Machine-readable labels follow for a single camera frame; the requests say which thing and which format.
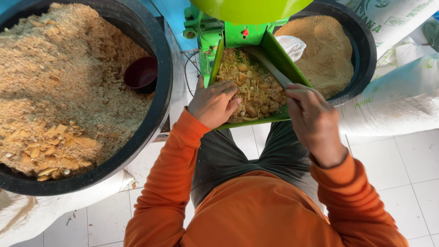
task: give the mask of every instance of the dark green pants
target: dark green pants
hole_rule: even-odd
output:
[[[291,121],[271,124],[264,151],[253,162],[236,146],[229,129],[211,131],[201,138],[192,179],[192,203],[197,207],[218,185],[244,173],[262,170],[298,187],[323,209],[317,198],[317,182],[309,174],[308,154],[297,139]]]

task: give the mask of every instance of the hand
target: hand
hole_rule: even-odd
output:
[[[285,91],[288,114],[299,141],[314,155],[320,166],[341,164],[348,154],[338,134],[338,111],[317,90],[288,85]]]
[[[194,98],[187,111],[210,129],[225,123],[241,103],[241,98],[234,98],[238,88],[233,81],[222,81],[204,88],[204,76],[198,78]]]

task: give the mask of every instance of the orange long-sleeve shirt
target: orange long-sleeve shirt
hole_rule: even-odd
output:
[[[300,189],[252,171],[217,186],[185,230],[197,150],[208,131],[184,110],[137,199],[125,247],[408,246],[363,165],[350,154],[337,167],[323,169],[316,162],[311,167],[330,224]]]

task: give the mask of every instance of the sleeve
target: sleeve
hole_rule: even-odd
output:
[[[340,165],[324,169],[316,159],[311,175],[318,182],[319,201],[327,206],[331,227],[345,246],[408,247],[395,220],[367,181],[363,164],[350,153]]]
[[[179,242],[200,139],[209,131],[186,109],[183,111],[134,205],[125,247],[175,246]]]

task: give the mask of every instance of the small maroon bowl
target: small maroon bowl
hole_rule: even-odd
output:
[[[125,70],[123,83],[139,94],[150,94],[157,85],[157,59],[145,57],[136,60]]]

